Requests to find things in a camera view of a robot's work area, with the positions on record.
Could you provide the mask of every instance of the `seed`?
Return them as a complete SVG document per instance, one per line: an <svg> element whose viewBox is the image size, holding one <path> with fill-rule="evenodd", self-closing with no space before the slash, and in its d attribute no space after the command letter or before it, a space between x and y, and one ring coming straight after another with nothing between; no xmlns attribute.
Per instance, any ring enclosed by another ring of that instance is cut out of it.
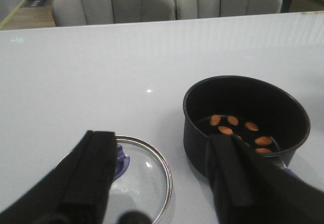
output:
<svg viewBox="0 0 324 224"><path fill-rule="evenodd" d="M225 126L219 126L218 130L221 131L223 134L227 134L227 135L233 134L233 131L230 128Z"/></svg>
<svg viewBox="0 0 324 224"><path fill-rule="evenodd" d="M255 151L257 153L271 153L272 151L267 148L256 148Z"/></svg>
<svg viewBox="0 0 324 224"><path fill-rule="evenodd" d="M231 125L234 125L234 126L237 126L238 125L238 119L236 117L234 117L234 116L228 116L227 117L227 121Z"/></svg>
<svg viewBox="0 0 324 224"><path fill-rule="evenodd" d="M251 131L259 131L259 127L258 125L256 125L255 123L252 123L252 122L247 122L244 124L245 127L248 129L248 130L251 130Z"/></svg>
<svg viewBox="0 0 324 224"><path fill-rule="evenodd" d="M211 116L211 120L210 120L210 124L212 126L216 126L219 124L219 122L221 121L221 116L219 115L212 115Z"/></svg>
<svg viewBox="0 0 324 224"><path fill-rule="evenodd" d="M262 136L260 138L257 138L255 141L255 144L261 145L261 146L267 146L272 143L272 139L266 136Z"/></svg>

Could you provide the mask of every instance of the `glossy table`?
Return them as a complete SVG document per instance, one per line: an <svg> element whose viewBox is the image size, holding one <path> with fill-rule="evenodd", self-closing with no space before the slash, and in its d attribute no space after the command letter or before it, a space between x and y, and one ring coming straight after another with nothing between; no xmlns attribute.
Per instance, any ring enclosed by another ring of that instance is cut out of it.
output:
<svg viewBox="0 0 324 224"><path fill-rule="evenodd" d="M0 210L49 172L86 130L140 138L168 161L161 223L218 223L186 159L182 100L204 78L236 74L292 94L311 120L290 164L324 190L324 14L291 13L0 31Z"/></svg>

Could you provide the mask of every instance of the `white countertop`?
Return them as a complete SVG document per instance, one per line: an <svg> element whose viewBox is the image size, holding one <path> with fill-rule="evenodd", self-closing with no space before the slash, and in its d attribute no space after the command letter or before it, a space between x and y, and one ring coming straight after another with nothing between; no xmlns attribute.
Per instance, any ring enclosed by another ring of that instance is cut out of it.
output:
<svg viewBox="0 0 324 224"><path fill-rule="evenodd" d="M0 211L87 130L156 147L174 192L161 223L218 223L207 180L188 163L182 100L234 74L293 95L311 120L290 168L324 190L324 13L0 31Z"/></svg>

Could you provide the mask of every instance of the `table surface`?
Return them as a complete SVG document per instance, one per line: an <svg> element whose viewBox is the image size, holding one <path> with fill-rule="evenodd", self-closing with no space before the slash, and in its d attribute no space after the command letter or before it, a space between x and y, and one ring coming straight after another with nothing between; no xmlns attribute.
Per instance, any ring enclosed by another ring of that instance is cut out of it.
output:
<svg viewBox="0 0 324 224"><path fill-rule="evenodd" d="M174 180L161 223L218 223L183 148L194 83L234 74L293 95L311 121L290 168L324 190L324 13L0 31L0 210L46 175L86 130L140 138Z"/></svg>

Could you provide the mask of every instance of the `metal rim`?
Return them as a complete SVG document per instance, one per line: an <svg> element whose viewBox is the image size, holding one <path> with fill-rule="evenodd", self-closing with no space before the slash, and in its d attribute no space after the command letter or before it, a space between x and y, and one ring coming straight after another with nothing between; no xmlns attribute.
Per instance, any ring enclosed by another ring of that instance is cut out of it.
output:
<svg viewBox="0 0 324 224"><path fill-rule="evenodd" d="M171 200L173 183L172 183L172 175L171 175L170 167L169 167L167 161L165 160L165 158L163 157L163 155L156 148L151 146L149 143L146 143L145 141L143 141L141 139L137 139L137 138L129 137L129 136L123 136L123 135L116 135L116 140L117 140L117 143L118 143L118 141L122 141L125 143L139 146L139 147L145 149L146 151L150 152L157 159L157 161L160 162L161 166L164 169L165 178L166 178L166 182L167 182L167 191L166 191L166 197L164 199L162 209L152 223L152 224L157 224L163 217L163 215L170 203L170 200Z"/></svg>

